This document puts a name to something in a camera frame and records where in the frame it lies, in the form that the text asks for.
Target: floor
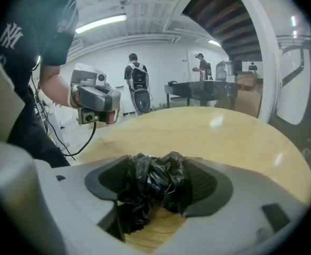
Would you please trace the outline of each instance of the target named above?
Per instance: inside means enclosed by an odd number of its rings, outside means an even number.
[[[96,129],[96,132],[91,140],[90,144],[100,137],[105,135],[108,131],[114,128],[117,124],[121,124],[127,120],[134,118],[134,115],[123,116],[116,124]],[[68,121],[64,124],[64,129],[61,130],[65,143],[70,145],[67,147],[71,154],[78,152],[91,137],[93,129],[90,129],[88,125],[79,125],[75,119]],[[73,165],[74,159],[66,157],[68,162]]]

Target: man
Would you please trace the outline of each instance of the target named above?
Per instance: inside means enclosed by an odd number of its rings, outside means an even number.
[[[193,69],[193,71],[201,73],[200,81],[208,80],[209,76],[211,77],[211,80],[213,80],[212,75],[211,75],[211,66],[205,60],[204,55],[202,53],[199,53],[196,56],[196,58],[198,58],[200,60],[200,65],[199,65],[199,68],[196,67]]]
[[[131,64],[133,63],[136,68],[139,68],[140,67],[140,63],[138,62],[138,56],[136,54],[134,54],[134,53],[130,54],[128,59],[129,59],[129,65],[125,68],[124,79],[126,80],[126,83],[128,85],[129,92],[132,93],[133,89],[131,88],[131,84],[129,83],[129,79],[131,77],[131,72],[132,72]],[[143,70],[147,73],[147,68],[146,68],[145,65],[143,65]],[[135,112],[137,113],[137,115],[140,115],[140,113],[138,112],[137,108],[134,105],[134,101],[132,99],[132,94],[131,94],[131,100],[132,100]]]
[[[52,168],[69,163],[41,127],[28,83],[40,56],[40,85],[45,95],[63,106],[80,107],[78,93],[69,100],[68,86],[59,75],[77,22],[75,0],[17,0],[0,25],[0,62],[25,103],[8,143],[48,162]]]

